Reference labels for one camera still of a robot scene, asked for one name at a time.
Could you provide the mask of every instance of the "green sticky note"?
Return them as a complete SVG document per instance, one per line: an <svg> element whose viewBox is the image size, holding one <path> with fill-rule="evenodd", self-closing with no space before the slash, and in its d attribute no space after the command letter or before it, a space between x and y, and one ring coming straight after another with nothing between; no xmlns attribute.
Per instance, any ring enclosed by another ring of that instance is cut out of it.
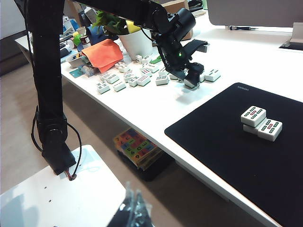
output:
<svg viewBox="0 0 303 227"><path fill-rule="evenodd" d="M74 70L74 71L71 71L70 74L71 74L74 78L77 78L77 77L83 75L83 73L81 72L80 69L76 69L76 70Z"/></svg>

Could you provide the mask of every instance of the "blue object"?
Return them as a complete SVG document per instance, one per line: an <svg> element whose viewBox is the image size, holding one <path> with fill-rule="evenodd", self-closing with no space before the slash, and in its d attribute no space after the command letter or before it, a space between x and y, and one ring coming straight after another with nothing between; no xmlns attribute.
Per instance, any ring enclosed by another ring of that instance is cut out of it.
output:
<svg viewBox="0 0 303 227"><path fill-rule="evenodd" d="M98 31L98 26L95 26L95 27L89 26L86 29L86 34L89 37L91 45L95 45L106 39L112 39L112 40L118 39L117 35L115 35L115 36L105 35L103 32L103 26L100 27L99 31Z"/></svg>
<svg viewBox="0 0 303 227"><path fill-rule="evenodd" d="M79 28L79 25L75 19L71 19L71 25L75 31Z"/></svg>

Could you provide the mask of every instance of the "black robotic arm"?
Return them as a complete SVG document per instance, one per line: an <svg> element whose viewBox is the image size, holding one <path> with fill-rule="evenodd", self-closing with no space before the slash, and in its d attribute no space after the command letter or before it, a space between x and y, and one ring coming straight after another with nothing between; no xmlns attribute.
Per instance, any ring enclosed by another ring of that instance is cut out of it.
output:
<svg viewBox="0 0 303 227"><path fill-rule="evenodd" d="M62 34L63 0L15 0L33 34L33 71L38 94L36 123L42 156L58 175L74 165L75 158L65 144L67 119L63 113L59 35ZM153 31L153 39L166 70L193 86L199 86L204 67L191 63L191 55L206 42L194 40L184 47L181 39L196 24L187 9L176 14L151 0L77 0L112 13Z"/></svg>

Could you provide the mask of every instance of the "floor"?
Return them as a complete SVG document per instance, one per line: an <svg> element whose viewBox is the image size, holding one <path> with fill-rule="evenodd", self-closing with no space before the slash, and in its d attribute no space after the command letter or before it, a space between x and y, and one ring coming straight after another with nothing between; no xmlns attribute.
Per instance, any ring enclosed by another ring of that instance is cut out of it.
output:
<svg viewBox="0 0 303 227"><path fill-rule="evenodd" d="M0 78L1 193L47 166L30 138L36 91L30 65ZM128 128L101 105L63 80L64 112L81 134L82 143L99 153L122 184L131 182L152 205L157 227L263 227L232 202L226 202L176 163L154 181L144 182L116 154L112 138ZM67 144L77 148L69 131Z"/></svg>

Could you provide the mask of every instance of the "cable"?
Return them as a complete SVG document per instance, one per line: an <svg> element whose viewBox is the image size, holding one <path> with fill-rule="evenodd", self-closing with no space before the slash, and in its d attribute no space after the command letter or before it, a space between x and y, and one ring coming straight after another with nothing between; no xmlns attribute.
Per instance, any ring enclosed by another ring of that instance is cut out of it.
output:
<svg viewBox="0 0 303 227"><path fill-rule="evenodd" d="M82 154L82 142L81 142L81 137L80 137L80 134L78 133L78 131L77 131L71 124L67 123L67 125L68 125L71 129L73 129L73 130L75 131L75 133L77 134L78 140L79 140L79 146L80 146L80 153L79 153L78 162L77 162L77 165L76 165L76 168L75 168L74 173L71 175L71 177L72 177L73 179L75 179L75 178L77 177L76 171L77 171L77 169L78 169L78 166L79 166L79 163L80 163L80 159L81 159L81 154Z"/></svg>
<svg viewBox="0 0 303 227"><path fill-rule="evenodd" d="M35 124L36 124L36 119L37 119L37 111L35 111L35 115L34 115L34 118L33 118L33 125L32 125L32 133L31 133L30 135L31 135L31 137L32 137L32 141L33 141L33 143L34 143L34 146L35 146L40 152L42 152L43 150L42 150L42 148L39 147L39 145L37 144L37 141L36 141L35 135L34 135L34 127L35 127Z"/></svg>
<svg viewBox="0 0 303 227"><path fill-rule="evenodd" d="M142 28L140 28L141 29L141 31L144 33L144 35L149 39L149 40L151 40L152 42L154 41L154 40L152 40L146 33L145 33L145 31L142 29Z"/></svg>

